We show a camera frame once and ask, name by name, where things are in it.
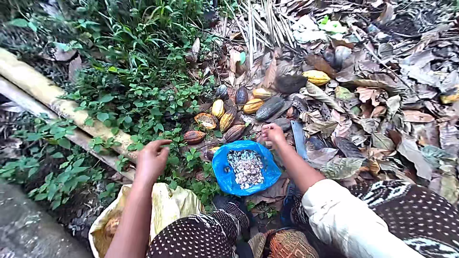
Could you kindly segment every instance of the sack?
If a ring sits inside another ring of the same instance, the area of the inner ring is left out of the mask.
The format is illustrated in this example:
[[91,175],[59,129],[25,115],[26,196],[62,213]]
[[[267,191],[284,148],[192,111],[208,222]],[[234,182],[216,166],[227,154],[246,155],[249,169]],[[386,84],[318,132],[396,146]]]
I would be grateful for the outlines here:
[[[248,189],[241,189],[241,185],[235,182],[236,176],[233,168],[228,163],[227,155],[230,150],[252,150],[260,154],[263,162],[263,183],[253,185]],[[229,172],[224,171],[224,168],[226,167],[229,167]],[[238,196],[251,195],[258,191],[267,189],[272,186],[277,179],[279,179],[281,174],[279,167],[277,167],[274,162],[271,152],[263,145],[251,140],[237,140],[221,146],[213,156],[212,168],[222,191]]]
[[[94,221],[89,230],[89,243],[95,258],[104,258],[114,234],[110,228],[118,226],[119,219],[131,191],[131,185],[123,185],[118,197]],[[165,183],[156,183],[151,192],[150,241],[172,222],[200,212],[201,202],[188,189],[177,186],[175,190]]]

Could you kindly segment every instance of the concrete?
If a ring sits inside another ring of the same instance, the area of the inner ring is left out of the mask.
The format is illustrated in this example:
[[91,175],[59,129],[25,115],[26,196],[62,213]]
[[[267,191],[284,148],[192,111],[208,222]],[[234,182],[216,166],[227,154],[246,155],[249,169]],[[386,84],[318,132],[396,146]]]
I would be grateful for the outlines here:
[[0,180],[0,257],[89,258],[92,254],[18,186]]

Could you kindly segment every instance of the fallen log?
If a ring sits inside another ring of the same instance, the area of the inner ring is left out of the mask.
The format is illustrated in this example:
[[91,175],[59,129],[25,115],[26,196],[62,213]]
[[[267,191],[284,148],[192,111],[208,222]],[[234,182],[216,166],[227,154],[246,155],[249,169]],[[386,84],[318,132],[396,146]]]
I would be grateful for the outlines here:
[[85,125],[84,121],[88,118],[88,113],[85,110],[75,111],[78,104],[74,101],[59,99],[60,96],[65,95],[64,90],[35,71],[33,67],[19,61],[14,54],[3,48],[0,48],[0,75],[56,112],[59,116],[73,120],[75,125],[93,137],[101,137],[104,140],[113,137],[121,145],[113,146],[112,149],[136,163],[137,152],[128,151],[128,146],[133,143],[129,134],[120,131],[114,135],[109,127],[98,120],[94,121],[93,126]]
[[[43,104],[36,101],[30,95],[25,93],[23,90],[18,88],[16,85],[12,84],[5,78],[0,76],[0,94],[4,95],[8,99],[14,101],[18,105],[20,105],[24,110],[29,111],[31,114],[35,116],[40,116],[40,114],[46,114],[49,118],[47,122],[51,123],[52,120],[58,119],[58,115],[54,113],[49,108],[45,107]],[[85,132],[81,129],[76,128],[73,130],[73,135],[66,135],[67,139],[72,141],[73,143],[81,146],[87,152],[91,153],[94,157],[100,159],[103,163],[107,164],[112,169],[118,171],[123,176],[127,177],[128,179],[134,180],[135,169],[130,168],[127,171],[120,171],[117,168],[117,162],[119,159],[117,155],[114,154],[100,154],[95,152],[91,147],[89,147],[89,142],[91,141],[91,137],[89,137]]]

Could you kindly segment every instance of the white sleeve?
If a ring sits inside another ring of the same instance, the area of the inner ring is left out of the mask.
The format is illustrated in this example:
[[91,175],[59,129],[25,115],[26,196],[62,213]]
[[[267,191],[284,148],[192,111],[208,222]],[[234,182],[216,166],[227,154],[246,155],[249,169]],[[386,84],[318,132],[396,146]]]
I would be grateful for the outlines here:
[[390,233],[365,202],[331,179],[311,186],[302,205],[316,236],[346,257],[423,257]]

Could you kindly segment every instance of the blue plastic bag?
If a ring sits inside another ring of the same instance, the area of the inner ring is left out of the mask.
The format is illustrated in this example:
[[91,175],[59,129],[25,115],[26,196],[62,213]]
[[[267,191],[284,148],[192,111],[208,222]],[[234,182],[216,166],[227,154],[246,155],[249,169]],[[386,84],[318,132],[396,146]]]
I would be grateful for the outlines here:
[[[262,175],[264,177],[264,182],[253,185],[248,189],[241,189],[241,185],[235,182],[236,176],[233,168],[228,163],[227,155],[230,150],[252,150],[260,154],[263,162]],[[225,172],[224,168],[226,167],[229,167],[229,172]],[[263,145],[251,140],[237,140],[221,146],[213,156],[212,168],[222,191],[239,196],[251,195],[267,189],[279,179],[281,174],[279,167],[277,167],[274,162],[271,152]]]

